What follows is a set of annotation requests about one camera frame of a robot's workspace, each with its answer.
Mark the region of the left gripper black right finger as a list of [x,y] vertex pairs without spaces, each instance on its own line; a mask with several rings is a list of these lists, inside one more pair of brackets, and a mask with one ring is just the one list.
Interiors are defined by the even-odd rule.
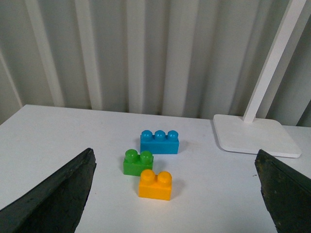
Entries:
[[261,194],[279,233],[311,231],[311,180],[259,150],[255,167]]

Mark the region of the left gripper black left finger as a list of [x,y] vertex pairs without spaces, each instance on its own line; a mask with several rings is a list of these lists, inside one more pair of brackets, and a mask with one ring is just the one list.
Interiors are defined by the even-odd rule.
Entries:
[[73,233],[96,169],[88,148],[0,211],[2,233]]

